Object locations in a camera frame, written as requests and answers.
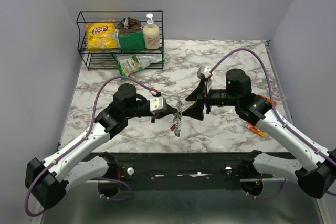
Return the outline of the orange packet near arm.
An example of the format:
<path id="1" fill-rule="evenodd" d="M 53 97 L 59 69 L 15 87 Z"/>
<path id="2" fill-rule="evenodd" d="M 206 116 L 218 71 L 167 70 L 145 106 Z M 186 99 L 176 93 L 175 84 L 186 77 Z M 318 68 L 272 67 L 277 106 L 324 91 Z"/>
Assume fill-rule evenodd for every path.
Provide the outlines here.
<path id="1" fill-rule="evenodd" d="M 252 124 L 250 124 L 249 122 L 246 123 L 246 127 L 252 131 L 253 133 L 264 137 L 265 136 L 265 132 L 261 131 L 257 126 L 253 126 Z"/>

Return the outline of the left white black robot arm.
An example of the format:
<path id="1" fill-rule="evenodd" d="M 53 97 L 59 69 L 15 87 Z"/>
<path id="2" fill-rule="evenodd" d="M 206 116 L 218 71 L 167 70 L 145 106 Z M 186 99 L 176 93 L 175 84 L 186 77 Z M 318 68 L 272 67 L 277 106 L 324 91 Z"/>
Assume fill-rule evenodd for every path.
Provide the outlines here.
<path id="1" fill-rule="evenodd" d="M 26 198 L 33 195 L 44 209 L 50 209 L 71 188 L 83 182 L 96 177 L 112 179 L 117 171 L 113 158 L 102 154 L 91 161 L 83 162 L 83 159 L 123 131 L 129 119 L 150 117 L 155 122 L 176 112 L 156 91 L 147 99 L 138 94 L 132 84 L 119 86 L 108 107 L 99 114 L 94 113 L 90 126 L 76 139 L 42 161 L 33 158 L 28 162 Z"/>

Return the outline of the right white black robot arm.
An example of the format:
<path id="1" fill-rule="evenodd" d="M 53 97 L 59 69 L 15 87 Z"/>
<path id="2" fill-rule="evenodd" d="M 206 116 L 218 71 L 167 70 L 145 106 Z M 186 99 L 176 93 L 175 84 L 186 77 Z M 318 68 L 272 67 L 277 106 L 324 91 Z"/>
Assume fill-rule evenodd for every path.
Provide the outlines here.
<path id="1" fill-rule="evenodd" d="M 306 143 L 299 140 L 302 135 L 283 117 L 277 118 L 271 100 L 256 95 L 251 89 L 251 79 L 241 69 L 226 72 L 226 88 L 212 89 L 212 74 L 207 67 L 197 72 L 200 83 L 186 98 L 193 105 L 183 111 L 183 116 L 203 120 L 212 106 L 234 106 L 236 114 L 252 126 L 266 132 L 294 159 L 277 158 L 255 151 L 241 165 L 242 173 L 249 178 L 257 174 L 269 174 L 297 183 L 313 198 L 321 198 L 335 182 L 335 151 L 311 139 Z"/>

